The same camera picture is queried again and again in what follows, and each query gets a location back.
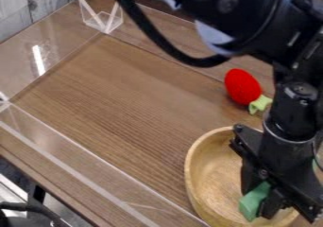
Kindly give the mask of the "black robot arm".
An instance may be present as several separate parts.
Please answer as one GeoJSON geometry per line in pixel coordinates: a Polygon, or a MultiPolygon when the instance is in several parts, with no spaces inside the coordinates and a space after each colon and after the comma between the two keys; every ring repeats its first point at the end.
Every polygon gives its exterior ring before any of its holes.
{"type": "Polygon", "coordinates": [[[241,157],[241,206],[272,218],[291,207],[323,219],[316,139],[323,131],[323,8],[313,0],[165,0],[187,13],[215,54],[195,58],[173,47],[133,0],[116,0],[160,49],[193,67],[247,54],[272,66],[275,95],[263,127],[233,127],[229,147],[241,157]]]}

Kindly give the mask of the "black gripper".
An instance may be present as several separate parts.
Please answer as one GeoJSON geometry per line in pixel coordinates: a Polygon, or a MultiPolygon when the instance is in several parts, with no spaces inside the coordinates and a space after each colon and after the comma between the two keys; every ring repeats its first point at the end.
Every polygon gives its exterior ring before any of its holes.
{"type": "MultiPolygon", "coordinates": [[[[243,124],[233,126],[233,139],[229,147],[241,159],[256,162],[272,172],[283,174],[307,159],[315,161],[315,136],[317,128],[305,120],[280,122],[267,120],[264,129],[256,131],[243,124]]],[[[268,173],[249,162],[241,162],[241,193],[245,195],[265,180],[268,173]]],[[[261,191],[257,216],[272,219],[277,212],[291,207],[288,195],[280,187],[261,191]]]]}

